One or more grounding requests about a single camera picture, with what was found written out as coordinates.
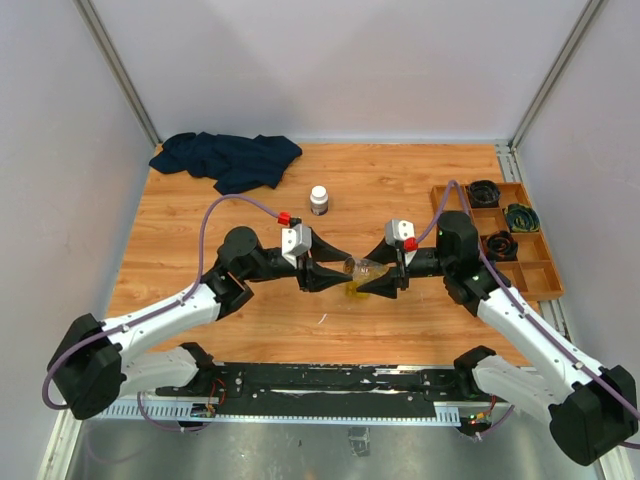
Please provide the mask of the yellow translucent pill organizer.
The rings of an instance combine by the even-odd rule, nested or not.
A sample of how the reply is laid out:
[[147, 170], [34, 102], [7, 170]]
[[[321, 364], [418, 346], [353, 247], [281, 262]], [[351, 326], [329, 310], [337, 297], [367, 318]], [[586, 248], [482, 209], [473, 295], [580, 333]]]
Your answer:
[[364, 300], [370, 297], [369, 293], [360, 292], [358, 290], [359, 284], [355, 281], [347, 282], [345, 284], [345, 295], [351, 299]]

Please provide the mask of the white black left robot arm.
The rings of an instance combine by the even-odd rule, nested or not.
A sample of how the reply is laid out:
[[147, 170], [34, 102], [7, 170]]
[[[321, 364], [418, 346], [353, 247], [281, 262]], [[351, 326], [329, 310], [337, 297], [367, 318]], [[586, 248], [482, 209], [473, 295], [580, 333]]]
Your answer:
[[45, 380], [57, 387], [78, 420], [144, 390], [183, 387], [203, 395], [214, 383], [211, 367], [184, 347], [165, 354], [153, 354], [151, 348], [237, 312], [252, 298], [252, 282], [294, 278], [304, 292], [346, 283], [349, 275], [326, 265], [348, 257], [303, 224], [283, 228], [281, 244], [274, 248], [263, 247], [253, 229], [235, 227], [218, 247], [213, 267], [188, 288], [120, 317], [77, 317], [49, 361]]

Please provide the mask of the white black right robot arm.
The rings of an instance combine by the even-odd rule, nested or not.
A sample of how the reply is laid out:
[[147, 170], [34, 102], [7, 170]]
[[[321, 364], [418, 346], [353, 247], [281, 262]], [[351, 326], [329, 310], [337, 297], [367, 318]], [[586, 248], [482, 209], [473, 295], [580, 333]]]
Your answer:
[[545, 424], [557, 446], [588, 466], [616, 447], [631, 447], [639, 431], [636, 383], [622, 366], [604, 367], [551, 328], [485, 257], [468, 214], [446, 211], [431, 223], [433, 247], [420, 247], [414, 227], [393, 219], [368, 259], [389, 270], [359, 291], [394, 299], [413, 278], [440, 276], [458, 305], [499, 331], [534, 367], [511, 365], [479, 346], [454, 362], [455, 392], [486, 393]]

